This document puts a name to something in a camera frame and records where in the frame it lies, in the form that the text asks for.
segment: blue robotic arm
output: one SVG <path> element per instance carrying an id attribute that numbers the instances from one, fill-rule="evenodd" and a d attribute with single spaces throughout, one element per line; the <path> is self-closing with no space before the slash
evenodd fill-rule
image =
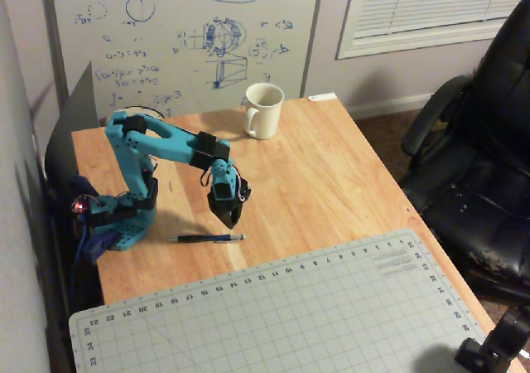
<path id="1" fill-rule="evenodd" d="M 147 130 L 158 137 L 147 135 Z M 158 181 L 153 176 L 156 167 L 150 157 L 187 163 L 204 172 L 210 169 L 210 209 L 230 229 L 237 224 L 250 188 L 229 157 L 227 141 L 203 132 L 194 134 L 143 114 L 128 117 L 125 112 L 111 116 L 105 134 L 128 192 L 88 200 L 84 216 L 95 235 L 88 249 L 90 243 L 102 243 L 98 235 L 118 237 L 113 242 L 117 250 L 128 249 L 145 235 L 154 221 L 158 193 Z"/>

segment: carpet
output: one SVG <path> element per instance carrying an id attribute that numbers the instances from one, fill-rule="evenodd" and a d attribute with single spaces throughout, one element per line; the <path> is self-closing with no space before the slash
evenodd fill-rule
<path id="1" fill-rule="evenodd" d="M 410 111 L 355 120 L 363 135 L 372 145 L 373 150 L 396 181 L 405 174 L 410 162 L 410 158 L 401 150 L 401 140 L 416 118 L 417 113 L 418 111 Z M 503 304 L 491 303 L 486 300 L 480 300 L 480 303 L 495 324 L 508 309 Z M 530 360 L 519 359 L 525 369 L 530 369 Z"/>

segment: gray cutting mat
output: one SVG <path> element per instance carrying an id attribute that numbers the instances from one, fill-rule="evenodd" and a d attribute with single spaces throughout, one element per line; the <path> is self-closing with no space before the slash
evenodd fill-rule
<path id="1" fill-rule="evenodd" d="M 459 372 L 484 334 L 411 230 L 70 318 L 78 372 Z"/>

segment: window frame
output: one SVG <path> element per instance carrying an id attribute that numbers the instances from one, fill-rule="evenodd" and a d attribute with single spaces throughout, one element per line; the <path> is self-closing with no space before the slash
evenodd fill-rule
<path id="1" fill-rule="evenodd" d="M 362 3 L 363 0 L 349 0 L 337 51 L 337 60 L 492 39 L 505 21 L 504 18 L 501 18 L 481 23 L 461 23 L 446 27 L 433 27 L 354 39 Z"/>

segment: wall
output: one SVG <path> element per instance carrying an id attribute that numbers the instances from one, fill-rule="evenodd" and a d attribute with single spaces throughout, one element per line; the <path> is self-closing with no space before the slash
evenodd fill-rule
<path id="1" fill-rule="evenodd" d="M 59 116 L 42 0 L 6 0 L 35 112 L 41 154 Z M 305 95 L 334 91 L 355 117 L 421 108 L 444 81 L 470 73 L 489 41 L 399 51 L 336 61 L 348 0 L 321 0 Z"/>
<path id="2" fill-rule="evenodd" d="M 5 0 L 40 153 L 59 118 L 42 0 Z"/>
<path id="3" fill-rule="evenodd" d="M 50 371 L 46 315 L 32 235 L 42 216 L 28 100 L 4 0 L 0 0 L 0 371 Z"/>
<path id="4" fill-rule="evenodd" d="M 471 73 L 490 41 L 335 60 L 349 0 L 320 0 L 305 95 L 334 91 L 355 118 L 419 109 L 456 75 Z"/>

